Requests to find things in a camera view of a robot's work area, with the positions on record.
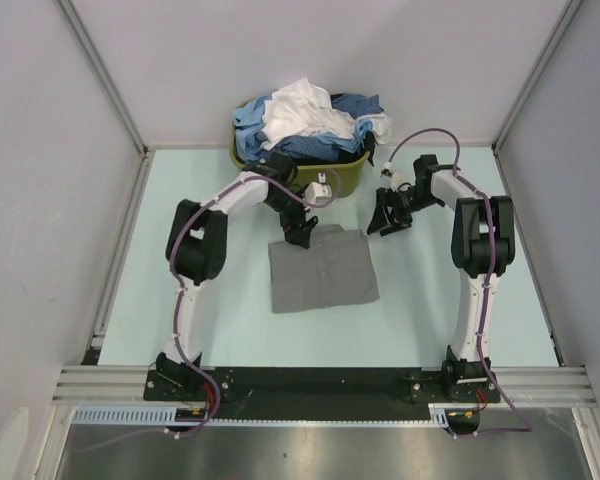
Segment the olive green laundry basket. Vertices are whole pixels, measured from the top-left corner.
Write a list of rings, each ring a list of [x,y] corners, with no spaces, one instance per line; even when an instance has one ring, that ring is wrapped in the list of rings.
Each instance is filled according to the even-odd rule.
[[[233,120],[229,154],[240,171],[274,180],[294,194],[300,194],[308,184],[316,181],[319,173],[327,175],[327,184],[339,198],[351,195],[359,185],[362,168],[367,163],[363,160],[346,165],[298,166],[285,152],[265,153],[265,157],[257,161],[244,160],[239,153],[238,133],[246,130]]]

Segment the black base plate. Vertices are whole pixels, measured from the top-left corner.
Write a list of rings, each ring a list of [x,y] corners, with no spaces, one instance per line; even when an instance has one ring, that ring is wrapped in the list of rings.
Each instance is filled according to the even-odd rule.
[[[501,402],[489,381],[451,385],[439,370],[419,368],[305,368],[236,367],[207,368],[205,373],[219,387],[186,366],[177,372],[152,366],[147,374],[143,399],[190,406],[208,396],[219,409],[307,410],[320,413],[353,407],[378,407],[395,411],[401,404],[458,404],[487,406]]]

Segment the white shirt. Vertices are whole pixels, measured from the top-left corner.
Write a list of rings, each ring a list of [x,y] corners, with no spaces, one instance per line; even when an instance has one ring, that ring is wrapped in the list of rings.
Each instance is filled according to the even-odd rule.
[[[380,144],[387,143],[392,134],[392,120],[377,95],[345,93],[332,97],[306,78],[271,94],[264,102],[262,123],[260,136],[265,150],[300,138],[353,153],[367,134]]]

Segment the aluminium frame rail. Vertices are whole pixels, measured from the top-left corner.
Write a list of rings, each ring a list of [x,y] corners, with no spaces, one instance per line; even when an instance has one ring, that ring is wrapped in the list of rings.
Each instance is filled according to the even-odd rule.
[[[518,407],[593,408],[597,405],[583,367],[495,367],[500,387]],[[57,405],[140,404],[148,369],[126,366],[67,366],[52,402]]]

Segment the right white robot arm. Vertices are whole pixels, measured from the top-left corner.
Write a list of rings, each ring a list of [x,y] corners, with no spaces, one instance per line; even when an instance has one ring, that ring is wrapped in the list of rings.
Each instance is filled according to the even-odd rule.
[[[501,277],[515,259],[512,199],[489,196],[454,165],[422,155],[414,161],[415,181],[387,162],[381,175],[387,187],[376,190],[369,235],[387,236],[412,226],[413,214],[438,205],[453,211],[451,258],[460,274],[460,299],[454,336],[441,367],[441,388],[464,401],[478,383],[489,380],[489,327]]]

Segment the black garment with button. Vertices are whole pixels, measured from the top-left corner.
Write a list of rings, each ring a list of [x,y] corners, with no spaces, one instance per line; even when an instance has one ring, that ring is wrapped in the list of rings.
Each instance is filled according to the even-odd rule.
[[[293,154],[291,159],[298,166],[346,165],[353,164],[359,160],[363,160],[365,162],[369,162],[371,165],[374,165],[375,150],[375,136],[373,133],[367,132],[361,146],[356,152],[351,153],[344,150],[337,150],[332,154],[328,154],[326,158]]]

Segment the grey long sleeve shirt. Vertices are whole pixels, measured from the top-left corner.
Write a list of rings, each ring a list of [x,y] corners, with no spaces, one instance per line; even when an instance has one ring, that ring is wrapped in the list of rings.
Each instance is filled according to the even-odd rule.
[[[318,226],[310,247],[268,246],[274,314],[372,303],[380,298],[369,242],[362,230]]]

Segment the dark blue dotted shirt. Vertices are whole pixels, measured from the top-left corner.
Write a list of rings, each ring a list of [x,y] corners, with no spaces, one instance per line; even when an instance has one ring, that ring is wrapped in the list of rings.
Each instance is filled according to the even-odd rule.
[[[350,163],[384,144],[392,120],[377,95],[274,92],[264,101],[261,150],[303,164]]]

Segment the light blue shirt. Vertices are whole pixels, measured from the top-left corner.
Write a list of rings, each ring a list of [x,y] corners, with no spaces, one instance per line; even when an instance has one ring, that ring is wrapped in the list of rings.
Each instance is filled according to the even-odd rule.
[[[265,153],[271,153],[262,147],[264,136],[262,129],[266,100],[270,100],[270,95],[260,96],[251,100],[233,111],[233,120],[236,120],[238,127],[247,128],[246,131],[238,133],[238,148],[242,158],[247,161],[257,161],[258,158],[264,158]],[[276,144],[273,152],[285,152],[289,156],[293,154],[300,156],[316,156],[326,158],[337,150],[347,152],[356,152],[361,146],[364,136],[367,132],[373,132],[371,120],[362,120],[356,126],[354,138],[352,140],[336,137],[331,133],[319,134],[317,136],[290,136]]]

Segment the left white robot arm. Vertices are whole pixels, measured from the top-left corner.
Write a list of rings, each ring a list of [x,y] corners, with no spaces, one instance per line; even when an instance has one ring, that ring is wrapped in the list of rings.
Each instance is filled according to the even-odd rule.
[[[269,160],[249,163],[234,181],[207,201],[181,201],[174,215],[166,247],[170,273],[178,282],[170,338],[162,352],[173,366],[166,387],[177,398],[194,397],[201,376],[186,366],[201,352],[192,347],[191,331],[203,287],[221,273],[227,255],[229,221],[246,210],[265,204],[279,215],[287,243],[307,249],[318,223],[308,212],[314,205],[305,199],[303,187],[293,187],[297,166],[275,154]]]

